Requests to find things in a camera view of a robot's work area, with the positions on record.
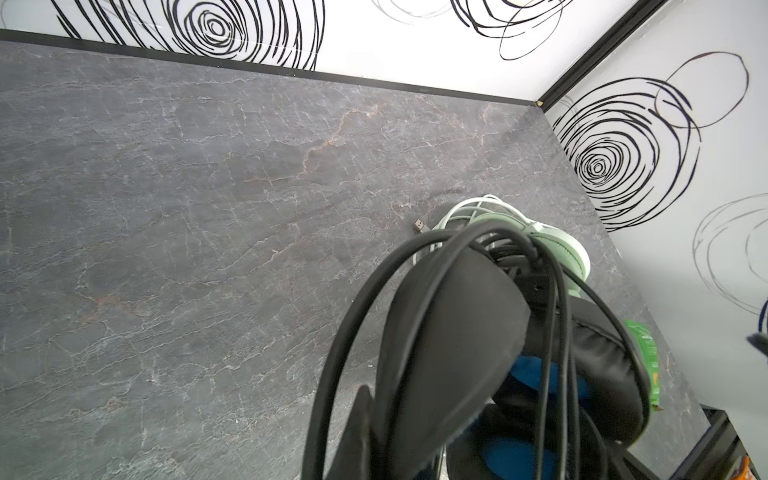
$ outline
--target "black leather ear pad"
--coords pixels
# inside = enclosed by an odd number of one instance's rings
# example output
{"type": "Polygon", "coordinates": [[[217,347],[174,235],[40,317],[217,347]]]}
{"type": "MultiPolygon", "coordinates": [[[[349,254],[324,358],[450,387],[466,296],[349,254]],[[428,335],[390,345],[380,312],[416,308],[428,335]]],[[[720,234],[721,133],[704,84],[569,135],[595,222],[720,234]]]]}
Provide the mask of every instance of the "black leather ear pad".
{"type": "MultiPolygon", "coordinates": [[[[522,355],[543,358],[548,283],[545,277],[535,274],[519,276],[515,283],[531,306],[522,355]]],[[[571,350],[577,374],[584,378],[590,393],[582,405],[605,438],[629,442],[641,433],[644,420],[631,358],[615,327],[597,305],[572,296],[571,311],[571,350]]],[[[560,349],[558,330],[555,327],[553,360],[560,349]]]]}
{"type": "Polygon", "coordinates": [[[440,260],[437,253],[421,259],[400,283],[384,326],[372,427],[384,476],[395,480],[413,478],[477,416],[518,357],[530,317],[509,276],[466,249],[440,283],[407,349],[405,333],[414,319],[404,310],[430,262],[440,260]],[[395,371],[403,360],[407,367],[398,382],[395,371]]]}

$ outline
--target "mint green headphones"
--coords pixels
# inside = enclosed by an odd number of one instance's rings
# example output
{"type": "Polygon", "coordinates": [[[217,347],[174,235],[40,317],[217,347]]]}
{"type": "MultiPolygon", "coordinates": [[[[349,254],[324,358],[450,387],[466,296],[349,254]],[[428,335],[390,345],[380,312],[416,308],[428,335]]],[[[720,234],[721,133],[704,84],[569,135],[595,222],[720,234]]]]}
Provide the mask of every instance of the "mint green headphones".
{"type": "MultiPolygon", "coordinates": [[[[527,218],[520,210],[505,203],[495,195],[489,194],[462,200],[448,211],[433,230],[444,229],[448,223],[455,220],[465,220],[469,224],[491,219],[509,222],[515,226],[515,229],[538,238],[549,247],[549,250],[561,264],[579,274],[582,280],[586,280],[589,276],[589,255],[578,240],[557,227],[527,218]],[[503,211],[490,210],[483,207],[483,204],[494,205],[503,211]]],[[[576,284],[568,280],[568,292],[578,296],[578,291],[576,284]]]]}

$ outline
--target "white wall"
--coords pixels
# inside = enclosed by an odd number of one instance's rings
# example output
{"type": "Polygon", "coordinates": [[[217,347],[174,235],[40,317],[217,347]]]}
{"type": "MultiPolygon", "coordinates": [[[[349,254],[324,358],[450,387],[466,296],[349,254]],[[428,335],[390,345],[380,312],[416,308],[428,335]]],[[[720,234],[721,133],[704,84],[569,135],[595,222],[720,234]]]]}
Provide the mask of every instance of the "white wall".
{"type": "Polygon", "coordinates": [[[288,65],[299,57],[296,65],[299,68],[538,100],[635,2],[514,0],[508,5],[505,0],[453,1],[456,10],[451,0],[284,2],[287,20],[280,30],[267,14],[270,7],[278,8],[274,0],[186,0],[178,2],[178,9],[172,12],[164,9],[165,0],[146,4],[141,0],[115,2],[125,4],[128,14],[121,13],[120,9],[115,12],[108,0],[98,0],[95,2],[98,9],[92,8],[89,2],[81,2],[86,15],[75,0],[0,0],[0,28],[67,36],[58,20],[63,16],[73,31],[87,40],[138,46],[128,25],[135,28],[136,35],[148,48],[191,50],[197,55],[269,65],[281,65],[285,61],[286,55],[274,51],[267,54],[273,44],[285,43],[290,57],[288,65]],[[497,19],[484,13],[484,2],[497,19]],[[482,36],[466,26],[461,18],[470,23],[468,15],[456,13],[462,8],[479,24],[488,26],[479,28],[484,35],[508,38],[502,42],[500,38],[482,36]],[[242,15],[232,13],[237,9],[242,15]],[[184,19],[190,13],[194,22],[185,24],[184,19]],[[227,21],[199,28],[197,21],[215,20],[216,16],[227,21]],[[181,26],[174,29],[169,18],[178,18],[181,26]],[[513,25],[504,29],[509,22],[513,25]],[[302,35],[296,43],[299,23],[302,35]],[[237,33],[238,25],[242,25],[247,35],[237,33]],[[261,39],[257,35],[260,29],[265,32],[261,39]],[[192,35],[195,32],[203,35],[196,37],[192,35]],[[276,40],[272,32],[286,32],[286,37],[276,40]],[[232,38],[235,45],[214,47],[213,43],[222,38],[232,38]],[[300,54],[293,50],[297,45],[300,54]],[[502,55],[517,59],[505,60],[502,55]],[[308,58],[312,60],[309,64],[305,62],[308,58]]]}
{"type": "Polygon", "coordinates": [[[670,0],[547,114],[699,401],[728,412],[762,475],[768,365],[744,338],[768,298],[767,19],[764,0],[670,0]],[[713,54],[670,78],[711,51],[738,54],[744,66],[735,55],[713,54]],[[738,103],[745,67],[749,87],[738,103]],[[604,86],[625,78],[636,79],[604,86]],[[604,111],[590,116],[591,108],[604,111]],[[656,154],[628,111],[651,119],[656,154]],[[692,125],[680,128],[686,114],[692,125]],[[638,157],[627,150],[613,158],[607,144],[631,145],[628,138],[640,139],[638,157]],[[688,151],[679,153],[680,145],[688,151]],[[646,168],[627,174],[645,187],[599,174],[630,164],[646,168]]]}

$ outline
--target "marble veining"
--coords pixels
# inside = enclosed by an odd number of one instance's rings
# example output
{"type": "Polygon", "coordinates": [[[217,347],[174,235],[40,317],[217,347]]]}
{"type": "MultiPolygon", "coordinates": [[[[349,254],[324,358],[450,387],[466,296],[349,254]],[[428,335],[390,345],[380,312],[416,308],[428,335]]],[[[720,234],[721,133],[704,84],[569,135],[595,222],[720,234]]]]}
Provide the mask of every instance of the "marble veining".
{"type": "Polygon", "coordinates": [[[635,455],[667,477],[707,427],[537,108],[0,42],[0,111],[0,478],[297,477],[362,281],[483,193],[574,234],[651,327],[635,455]]]}

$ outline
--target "usb connector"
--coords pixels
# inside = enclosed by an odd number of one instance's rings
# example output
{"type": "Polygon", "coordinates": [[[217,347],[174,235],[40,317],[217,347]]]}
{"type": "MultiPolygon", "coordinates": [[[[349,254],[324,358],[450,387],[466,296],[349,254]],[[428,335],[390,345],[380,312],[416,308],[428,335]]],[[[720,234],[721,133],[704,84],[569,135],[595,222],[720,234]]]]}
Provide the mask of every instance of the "usb connector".
{"type": "Polygon", "coordinates": [[[421,233],[429,232],[431,230],[431,228],[427,227],[426,223],[422,222],[421,220],[417,220],[413,226],[421,233]]]}

